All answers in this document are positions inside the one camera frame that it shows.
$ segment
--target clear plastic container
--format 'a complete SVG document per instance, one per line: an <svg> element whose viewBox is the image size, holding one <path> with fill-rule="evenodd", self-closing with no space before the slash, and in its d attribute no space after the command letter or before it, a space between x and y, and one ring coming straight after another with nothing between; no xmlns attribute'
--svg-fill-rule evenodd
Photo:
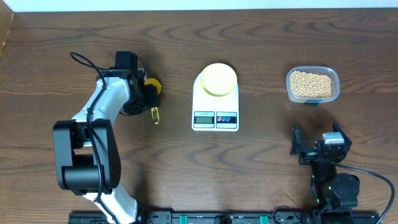
<svg viewBox="0 0 398 224"><path fill-rule="evenodd" d="M327 98L307 98L307 97L299 97L294 95L292 91L292 86L290 85L290 76L294 71L299 72L307 72L307 73L314 73L318 75L327 75L331 79L331 97ZM302 67L295 67L291 69L291 71L286 76L286 89L287 94L291 102L295 103L325 103L331 102L337 98L340 94L340 83L338 81L337 73L328 67L318 67L318 66L302 66Z"/></svg>

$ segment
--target wooden table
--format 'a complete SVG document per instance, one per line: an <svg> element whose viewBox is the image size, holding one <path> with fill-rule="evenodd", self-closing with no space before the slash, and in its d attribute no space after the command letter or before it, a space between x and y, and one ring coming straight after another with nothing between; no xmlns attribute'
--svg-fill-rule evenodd
<svg viewBox="0 0 398 224"><path fill-rule="evenodd" d="M122 182L143 205L310 208L311 170L289 155L292 127L312 145L334 120L354 142L342 164L398 186L397 9L18 13L0 61L1 223L66 223L71 211L96 210L58 186L52 127L77 113L95 88L95 71L69 53L109 67L117 50L146 59L162 83L159 125L148 111L114 125ZM214 62L238 74L236 133L191 129L193 81ZM285 76L302 65L335 69L338 99L290 102ZM388 185L355 175L358 210L381 213ZM384 223L396 216L395 203Z"/></svg>

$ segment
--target white wall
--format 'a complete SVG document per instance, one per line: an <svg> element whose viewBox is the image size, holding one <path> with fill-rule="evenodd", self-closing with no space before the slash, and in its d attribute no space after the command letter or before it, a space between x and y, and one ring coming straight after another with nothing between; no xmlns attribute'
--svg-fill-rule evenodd
<svg viewBox="0 0 398 224"><path fill-rule="evenodd" d="M14 12L398 7L398 0L4 0Z"/></svg>

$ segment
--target yellow sponge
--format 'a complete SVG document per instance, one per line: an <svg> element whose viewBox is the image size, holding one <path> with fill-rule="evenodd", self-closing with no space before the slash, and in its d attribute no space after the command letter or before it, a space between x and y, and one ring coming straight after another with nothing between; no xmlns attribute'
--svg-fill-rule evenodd
<svg viewBox="0 0 398 224"><path fill-rule="evenodd" d="M212 96L225 96L237 84L235 71L223 63L207 66L201 73L201 87Z"/></svg>

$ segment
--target digital kitchen scale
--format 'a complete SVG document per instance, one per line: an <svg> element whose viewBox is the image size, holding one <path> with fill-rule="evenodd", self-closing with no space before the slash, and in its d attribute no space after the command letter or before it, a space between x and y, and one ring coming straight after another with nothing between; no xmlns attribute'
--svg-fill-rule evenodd
<svg viewBox="0 0 398 224"><path fill-rule="evenodd" d="M197 76L193 84L192 129L239 129L239 88L235 71L228 65L209 65Z"/></svg>

